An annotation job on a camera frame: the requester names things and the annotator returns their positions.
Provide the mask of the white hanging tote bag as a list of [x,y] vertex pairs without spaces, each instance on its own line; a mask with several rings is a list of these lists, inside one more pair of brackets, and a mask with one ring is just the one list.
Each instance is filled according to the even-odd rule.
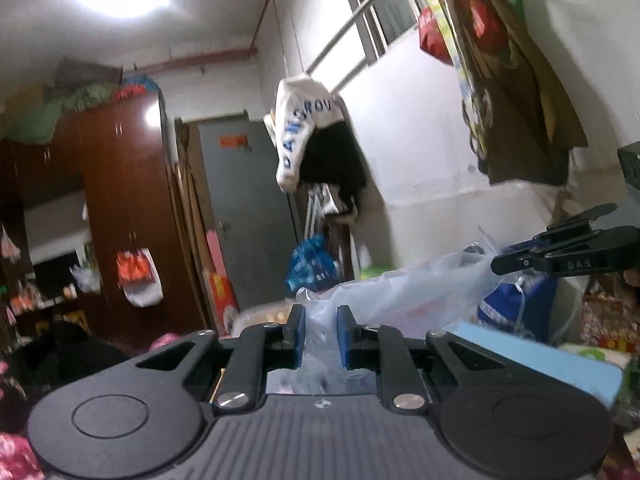
[[307,144],[317,131],[345,121],[329,90],[306,74],[281,79],[272,121],[278,154],[276,180],[282,192],[293,193]]

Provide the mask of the green cloth on wardrobe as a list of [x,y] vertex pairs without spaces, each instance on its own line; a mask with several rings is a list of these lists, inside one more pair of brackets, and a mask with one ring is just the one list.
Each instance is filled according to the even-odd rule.
[[35,84],[6,100],[1,139],[27,145],[49,144],[62,118],[92,110],[111,101],[117,84],[94,82],[76,88],[55,89]]

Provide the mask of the blue plastic bag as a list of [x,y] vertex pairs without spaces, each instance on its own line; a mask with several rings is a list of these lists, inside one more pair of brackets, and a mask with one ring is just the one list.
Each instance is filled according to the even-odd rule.
[[316,234],[293,250],[285,283],[292,294],[301,288],[321,292],[338,284],[340,277],[340,271],[326,246],[326,238]]

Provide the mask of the clear plastic bag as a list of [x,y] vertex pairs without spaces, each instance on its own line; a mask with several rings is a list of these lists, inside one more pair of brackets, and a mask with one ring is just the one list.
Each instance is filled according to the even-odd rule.
[[468,320],[501,282],[491,271],[497,253],[487,243],[462,252],[386,272],[376,278],[334,286],[326,292],[302,288],[296,302],[306,309],[302,364],[296,370],[268,374],[267,391],[277,394],[369,394],[375,392],[370,370],[346,370],[338,355],[337,308],[350,307],[359,324],[397,328],[422,339],[457,320]]

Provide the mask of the dark red wooden wardrobe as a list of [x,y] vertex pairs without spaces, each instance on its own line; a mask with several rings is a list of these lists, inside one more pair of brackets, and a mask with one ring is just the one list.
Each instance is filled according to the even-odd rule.
[[[170,166],[164,100],[133,96],[71,114],[48,146],[1,143],[1,213],[24,226],[32,197],[85,195],[101,291],[81,301],[93,335],[140,350],[166,333],[206,327],[189,266]],[[137,307],[118,281],[117,257],[146,249],[163,297]]]

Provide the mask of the red hanging bag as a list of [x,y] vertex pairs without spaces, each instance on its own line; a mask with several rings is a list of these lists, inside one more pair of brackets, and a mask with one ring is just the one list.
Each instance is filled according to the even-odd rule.
[[436,18],[431,9],[426,6],[418,18],[420,49],[437,58],[439,62],[451,66],[452,61],[440,32]]

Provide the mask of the black clothing on bed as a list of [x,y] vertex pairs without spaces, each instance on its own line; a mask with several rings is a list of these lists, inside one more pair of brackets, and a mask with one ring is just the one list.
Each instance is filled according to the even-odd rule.
[[51,391],[130,359],[79,325],[54,323],[9,356],[9,374],[30,405]]

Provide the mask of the orange white hanging bag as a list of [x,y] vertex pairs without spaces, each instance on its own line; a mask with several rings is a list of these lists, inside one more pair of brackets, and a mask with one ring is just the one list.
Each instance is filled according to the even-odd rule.
[[116,270],[119,287],[134,307],[153,307],[164,299],[160,274],[148,248],[119,252]]

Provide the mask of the grey door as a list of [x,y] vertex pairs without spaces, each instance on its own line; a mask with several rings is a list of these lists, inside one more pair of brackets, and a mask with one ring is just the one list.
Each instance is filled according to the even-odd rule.
[[222,258],[243,310],[288,296],[297,245],[293,211],[278,187],[278,155],[262,122],[198,125],[209,200]]

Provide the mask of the blue white shopping bag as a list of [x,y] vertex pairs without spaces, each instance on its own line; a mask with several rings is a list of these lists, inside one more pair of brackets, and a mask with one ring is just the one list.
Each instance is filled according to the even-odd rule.
[[547,342],[556,278],[518,278],[501,283],[477,307],[480,325],[525,339]]

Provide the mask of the black hanging garment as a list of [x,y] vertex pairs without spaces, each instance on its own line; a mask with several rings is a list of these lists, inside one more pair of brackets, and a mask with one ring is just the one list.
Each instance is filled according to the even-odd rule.
[[347,122],[314,130],[304,149],[299,180],[303,184],[334,185],[343,202],[358,197],[367,179]]

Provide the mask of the brown hanging bags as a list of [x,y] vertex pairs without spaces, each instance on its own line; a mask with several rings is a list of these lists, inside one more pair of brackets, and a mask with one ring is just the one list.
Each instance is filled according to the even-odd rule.
[[508,0],[447,0],[472,84],[465,112],[478,169],[492,185],[562,186],[588,145],[560,78]]

